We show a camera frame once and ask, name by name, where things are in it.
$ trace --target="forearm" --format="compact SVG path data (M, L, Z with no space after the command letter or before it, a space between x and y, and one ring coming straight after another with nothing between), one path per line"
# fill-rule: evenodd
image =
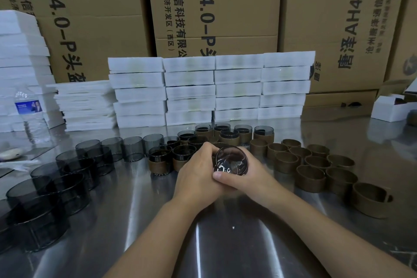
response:
M415 277L407 266L282 187L270 210L303 240L332 277Z
M175 200L166 203L105 278L171 277L195 212Z

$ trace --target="plastic water bottle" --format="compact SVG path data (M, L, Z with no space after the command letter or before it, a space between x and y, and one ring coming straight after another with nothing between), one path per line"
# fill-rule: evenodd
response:
M19 86L15 94L15 105L24 121L29 141L33 144L49 142L51 136L37 95L26 86Z

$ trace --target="right hand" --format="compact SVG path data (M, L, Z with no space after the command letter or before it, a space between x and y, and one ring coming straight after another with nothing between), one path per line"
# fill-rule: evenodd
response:
M246 175L233 175L228 172L214 172L213 178L225 185L246 193L249 198L260 205L270 209L282 191L282 187L270 175L262 163L258 161L246 148L240 147L248 158L248 172Z

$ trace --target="fingernail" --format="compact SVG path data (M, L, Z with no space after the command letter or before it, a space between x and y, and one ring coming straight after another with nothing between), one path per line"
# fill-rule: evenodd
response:
M222 173L221 172L214 172L213 173L213 178L214 179L220 179L221 176L222 176Z

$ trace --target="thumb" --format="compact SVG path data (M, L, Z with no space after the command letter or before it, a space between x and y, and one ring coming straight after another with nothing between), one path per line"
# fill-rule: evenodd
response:
M242 191L246 184L244 176L234 175L228 172L214 172L213 179Z

